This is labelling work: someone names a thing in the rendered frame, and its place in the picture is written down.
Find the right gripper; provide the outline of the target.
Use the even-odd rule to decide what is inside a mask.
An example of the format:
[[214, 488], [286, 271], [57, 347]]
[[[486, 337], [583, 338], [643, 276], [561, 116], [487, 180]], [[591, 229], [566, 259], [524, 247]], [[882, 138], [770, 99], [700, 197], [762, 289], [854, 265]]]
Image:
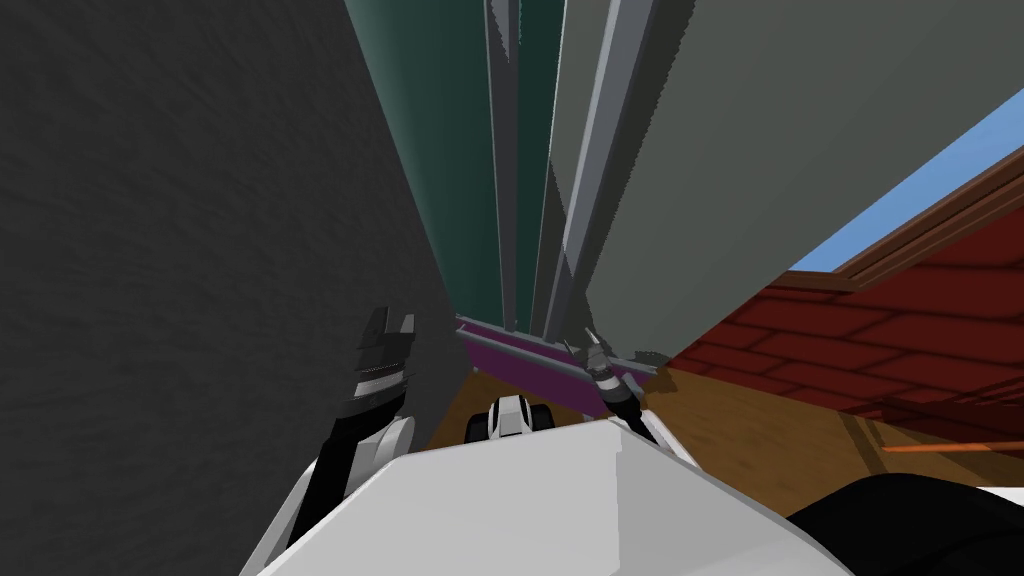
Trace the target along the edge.
[[583, 368], [590, 376], [612, 376], [614, 374], [612, 364], [602, 340], [589, 327], [584, 327], [584, 332], [590, 342], [589, 346], [575, 346], [568, 340], [562, 339], [563, 347], [573, 360], [583, 360]]

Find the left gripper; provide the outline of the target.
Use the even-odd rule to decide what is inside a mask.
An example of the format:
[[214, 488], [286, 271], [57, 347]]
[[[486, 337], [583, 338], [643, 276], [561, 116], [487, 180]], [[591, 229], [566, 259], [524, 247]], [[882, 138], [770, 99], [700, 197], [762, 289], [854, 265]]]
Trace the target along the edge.
[[366, 324], [366, 333], [357, 346], [355, 370], [368, 372], [387, 366], [403, 364], [411, 355], [414, 343], [415, 315], [407, 314], [399, 332], [387, 332], [389, 306], [375, 308]]

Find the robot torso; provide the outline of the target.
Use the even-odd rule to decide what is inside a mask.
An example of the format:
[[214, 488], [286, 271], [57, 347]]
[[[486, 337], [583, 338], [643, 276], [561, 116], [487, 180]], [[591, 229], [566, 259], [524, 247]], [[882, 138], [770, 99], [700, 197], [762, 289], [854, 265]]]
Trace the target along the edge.
[[292, 539], [302, 474], [239, 576], [853, 576], [643, 420], [651, 440], [610, 418], [410, 453], [401, 419]]

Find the dark teal door leaf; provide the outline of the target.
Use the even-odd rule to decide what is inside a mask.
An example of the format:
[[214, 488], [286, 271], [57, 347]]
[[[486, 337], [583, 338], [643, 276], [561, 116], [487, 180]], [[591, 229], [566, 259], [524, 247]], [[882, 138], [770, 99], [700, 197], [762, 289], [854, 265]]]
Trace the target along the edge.
[[455, 311], [534, 326], [567, 0], [344, 0]]

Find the brown framed window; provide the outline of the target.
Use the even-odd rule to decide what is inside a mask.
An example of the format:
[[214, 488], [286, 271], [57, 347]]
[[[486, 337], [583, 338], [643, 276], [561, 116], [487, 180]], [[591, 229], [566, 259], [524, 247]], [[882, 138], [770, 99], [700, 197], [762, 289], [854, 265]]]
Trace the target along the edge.
[[872, 252], [1024, 146], [1024, 88], [884, 194], [773, 282], [775, 286], [843, 290]]

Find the purple panel with grey rail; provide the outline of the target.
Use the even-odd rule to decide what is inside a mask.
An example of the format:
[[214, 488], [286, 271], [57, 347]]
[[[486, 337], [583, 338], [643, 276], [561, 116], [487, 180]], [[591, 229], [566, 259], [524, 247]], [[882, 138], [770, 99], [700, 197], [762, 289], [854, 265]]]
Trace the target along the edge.
[[456, 318], [471, 364], [546, 401], [596, 417], [606, 411], [596, 385], [564, 347], [471, 318]]

